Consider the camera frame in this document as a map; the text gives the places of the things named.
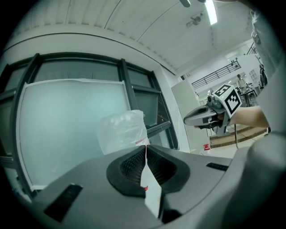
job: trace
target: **plastic bag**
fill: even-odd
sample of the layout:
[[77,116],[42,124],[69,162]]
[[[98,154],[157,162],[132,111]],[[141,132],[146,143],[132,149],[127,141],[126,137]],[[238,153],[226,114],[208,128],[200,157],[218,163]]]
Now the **plastic bag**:
[[143,112],[129,110],[104,117],[100,122],[98,140],[105,155],[129,147],[150,144]]

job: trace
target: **fluorescent light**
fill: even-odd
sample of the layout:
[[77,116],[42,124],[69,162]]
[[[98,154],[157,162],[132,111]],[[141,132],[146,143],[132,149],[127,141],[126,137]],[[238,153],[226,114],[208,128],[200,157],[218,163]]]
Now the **fluorescent light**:
[[216,17],[214,2],[213,0],[206,0],[205,4],[206,4],[207,13],[209,14],[209,18],[210,18],[210,25],[213,25],[218,22],[218,19]]
[[186,8],[191,6],[191,3],[189,2],[189,0],[180,0],[180,2],[183,4],[183,6],[185,6]]

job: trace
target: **staircase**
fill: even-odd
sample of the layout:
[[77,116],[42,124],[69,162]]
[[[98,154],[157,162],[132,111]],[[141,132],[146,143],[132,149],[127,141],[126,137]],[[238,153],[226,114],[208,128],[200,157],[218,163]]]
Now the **staircase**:
[[[228,130],[230,134],[227,136],[216,136],[216,135],[211,136],[210,147],[217,148],[235,144],[236,141],[235,141],[234,127],[230,126]],[[246,141],[256,136],[259,136],[265,132],[267,132],[266,128],[246,127],[239,125],[237,126],[237,141],[238,142]]]

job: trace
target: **cable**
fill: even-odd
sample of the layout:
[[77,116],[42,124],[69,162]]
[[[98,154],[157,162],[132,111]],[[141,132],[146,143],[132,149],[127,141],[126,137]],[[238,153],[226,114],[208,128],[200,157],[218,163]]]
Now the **cable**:
[[234,137],[236,139],[236,147],[238,149],[238,144],[237,144],[237,134],[236,134],[236,124],[234,124]]

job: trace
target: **railing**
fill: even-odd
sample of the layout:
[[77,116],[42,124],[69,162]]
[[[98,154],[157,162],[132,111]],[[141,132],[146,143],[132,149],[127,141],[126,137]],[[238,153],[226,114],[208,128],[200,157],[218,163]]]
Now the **railing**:
[[248,55],[248,54],[257,54],[257,53],[258,52],[257,52],[256,47],[255,47],[254,42],[253,42],[246,55]]
[[192,83],[193,85],[193,88],[194,89],[198,89],[206,84],[209,84],[210,82],[212,81],[215,81],[231,72],[234,72],[236,71],[237,69],[241,68],[240,64],[236,61],[236,62],[233,62],[213,73],[211,73],[210,75],[207,75],[206,77],[200,79],[200,80],[197,80],[195,81],[194,83]]

